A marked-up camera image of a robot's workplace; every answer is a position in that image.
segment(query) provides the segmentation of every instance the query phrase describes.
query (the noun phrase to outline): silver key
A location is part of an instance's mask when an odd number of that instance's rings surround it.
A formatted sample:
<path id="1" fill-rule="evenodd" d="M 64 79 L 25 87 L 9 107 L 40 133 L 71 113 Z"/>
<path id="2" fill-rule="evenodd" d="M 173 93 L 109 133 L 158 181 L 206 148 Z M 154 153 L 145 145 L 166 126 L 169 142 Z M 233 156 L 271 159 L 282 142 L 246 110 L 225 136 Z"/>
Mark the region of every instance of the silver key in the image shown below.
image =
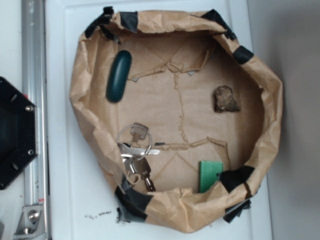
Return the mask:
<path id="1" fill-rule="evenodd" d="M 140 124 L 140 123 L 135 123 L 134 125 L 136 126 L 133 126 L 131 128 L 131 134 L 133 135 L 133 138 L 132 138 L 132 143 L 137 143 L 139 139 L 145 139 L 148 132 L 149 132 L 149 128 L 147 128 L 146 126 Z"/>
<path id="2" fill-rule="evenodd" d="M 126 160 L 124 161 L 125 169 L 126 169 L 127 171 L 132 172 L 133 174 L 135 173 L 135 169 L 134 169 L 134 166 L 133 166 L 132 163 L 133 163 L 133 161 L 134 161 L 134 159 L 135 159 L 136 157 L 138 157 L 138 156 L 131 156 L 130 158 L 128 158 L 128 159 L 126 159 Z"/>
<path id="3" fill-rule="evenodd" d="M 139 148 L 139 147 L 128 147 L 127 145 L 125 145 L 124 143 L 118 142 L 118 146 L 120 148 L 120 151 L 122 154 L 129 154 L 129 155 L 144 155 L 146 153 L 146 149 L 145 148 Z M 160 150 L 158 149 L 151 149 L 148 154 L 159 154 Z"/>
<path id="4" fill-rule="evenodd" d="M 133 161 L 131 163 L 131 166 L 133 167 L 133 170 L 135 171 L 135 173 L 141 175 L 141 178 L 145 181 L 145 185 L 148 188 L 149 192 L 155 192 L 156 188 L 154 186 L 154 183 L 150 179 L 151 168 L 149 166 L 147 159 L 144 157 L 138 160 L 139 156 L 132 157 L 132 158 L 133 158 Z"/>

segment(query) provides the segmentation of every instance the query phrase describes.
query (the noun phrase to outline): dark green object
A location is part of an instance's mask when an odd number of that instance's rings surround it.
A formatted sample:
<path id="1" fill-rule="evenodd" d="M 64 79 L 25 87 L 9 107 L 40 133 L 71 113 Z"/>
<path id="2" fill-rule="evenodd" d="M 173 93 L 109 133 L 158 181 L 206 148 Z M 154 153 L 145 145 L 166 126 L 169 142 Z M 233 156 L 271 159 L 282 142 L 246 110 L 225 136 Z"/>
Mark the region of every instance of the dark green object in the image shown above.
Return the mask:
<path id="1" fill-rule="evenodd" d="M 217 174 L 222 173 L 224 164 L 220 161 L 201 161 L 199 171 L 199 192 L 205 193 L 218 180 Z"/>
<path id="2" fill-rule="evenodd" d="M 124 96 L 132 56 L 128 51 L 120 51 L 113 61 L 105 96 L 112 103 L 119 102 Z"/>

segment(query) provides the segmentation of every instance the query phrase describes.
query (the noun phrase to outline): metal bracket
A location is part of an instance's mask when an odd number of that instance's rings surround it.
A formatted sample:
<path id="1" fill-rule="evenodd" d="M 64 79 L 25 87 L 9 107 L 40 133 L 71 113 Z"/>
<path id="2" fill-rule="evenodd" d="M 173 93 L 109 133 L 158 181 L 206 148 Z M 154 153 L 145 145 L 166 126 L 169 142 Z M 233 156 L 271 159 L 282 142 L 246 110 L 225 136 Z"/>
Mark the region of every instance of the metal bracket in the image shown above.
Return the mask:
<path id="1" fill-rule="evenodd" d="M 43 205 L 24 206 L 13 239 L 34 239 L 46 234 Z"/>

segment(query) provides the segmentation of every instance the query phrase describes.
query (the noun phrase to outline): rock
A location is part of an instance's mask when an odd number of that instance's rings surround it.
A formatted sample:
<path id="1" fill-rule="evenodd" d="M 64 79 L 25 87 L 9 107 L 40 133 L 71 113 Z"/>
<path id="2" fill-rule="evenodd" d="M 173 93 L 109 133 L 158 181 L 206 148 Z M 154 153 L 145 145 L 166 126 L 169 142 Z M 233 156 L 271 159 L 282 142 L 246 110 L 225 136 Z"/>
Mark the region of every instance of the rock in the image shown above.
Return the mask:
<path id="1" fill-rule="evenodd" d="M 214 111 L 217 113 L 240 111 L 240 107 L 234 100 L 231 87 L 220 86 L 214 91 Z"/>

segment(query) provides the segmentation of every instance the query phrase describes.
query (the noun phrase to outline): black electrical tape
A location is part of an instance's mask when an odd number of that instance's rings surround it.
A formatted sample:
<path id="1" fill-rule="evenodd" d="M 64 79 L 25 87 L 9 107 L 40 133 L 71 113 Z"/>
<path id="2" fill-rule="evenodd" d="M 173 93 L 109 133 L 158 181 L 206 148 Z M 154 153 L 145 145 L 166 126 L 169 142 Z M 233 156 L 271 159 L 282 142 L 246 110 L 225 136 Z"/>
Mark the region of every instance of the black electrical tape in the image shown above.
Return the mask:
<path id="1" fill-rule="evenodd" d="M 224 29 L 226 29 L 224 35 L 228 39 L 237 39 L 237 36 L 232 32 L 231 28 L 228 26 L 228 24 L 226 24 L 226 22 L 216 10 L 212 9 L 211 11 L 208 11 L 207 13 L 202 15 L 201 18 L 216 22 L 217 24 L 221 25 Z"/>
<path id="2" fill-rule="evenodd" d="M 242 210 L 244 209 L 249 209 L 251 207 L 251 201 L 250 200 L 245 200 L 244 203 L 242 203 L 240 206 L 238 206 L 236 209 L 231 211 L 230 213 L 226 214 L 223 217 L 223 220 L 225 220 L 227 223 L 231 223 L 235 217 L 240 217 Z"/>
<path id="3" fill-rule="evenodd" d="M 109 25 L 110 19 L 112 18 L 112 15 L 114 14 L 114 9 L 112 6 L 105 7 L 103 9 L 103 14 L 101 14 L 97 19 L 95 19 L 84 31 L 85 37 L 88 39 L 92 36 L 94 33 L 96 27 L 100 25 Z"/>
<path id="4" fill-rule="evenodd" d="M 230 193 L 239 185 L 244 184 L 254 170 L 254 167 L 242 166 L 234 171 L 224 171 L 222 173 L 219 173 L 218 178 L 225 189 L 228 191 L 228 193 Z"/>
<path id="5" fill-rule="evenodd" d="M 218 174 L 218 178 L 225 189 L 230 193 L 233 189 L 238 187 L 241 184 L 244 184 L 250 175 L 255 170 L 254 167 L 251 166 L 242 166 L 237 170 L 234 171 L 224 171 Z M 243 204 L 239 205 L 236 209 L 230 212 L 230 209 L 235 208 L 235 206 L 231 206 L 225 210 L 227 213 L 223 219 L 227 223 L 231 223 L 231 221 L 236 217 L 240 216 L 242 210 L 248 209 L 250 207 L 250 200 L 245 200 Z"/>
<path id="6" fill-rule="evenodd" d="M 138 12 L 121 11 L 121 25 L 133 33 L 137 33 L 138 28 Z"/>
<path id="7" fill-rule="evenodd" d="M 105 26 L 101 25 L 100 29 L 107 39 L 109 39 L 109 40 L 115 39 L 115 35 L 113 35 L 108 29 L 106 29 Z"/>
<path id="8" fill-rule="evenodd" d="M 244 46 L 239 46 L 232 54 L 233 58 L 238 64 L 245 64 L 253 58 L 254 54 L 246 49 Z"/>
<path id="9" fill-rule="evenodd" d="M 123 214 L 123 219 L 125 221 L 144 223 L 148 216 L 145 214 L 145 210 L 153 196 L 145 195 L 134 190 L 129 185 L 125 176 L 123 176 L 121 187 L 125 194 L 117 187 L 115 195 Z"/>

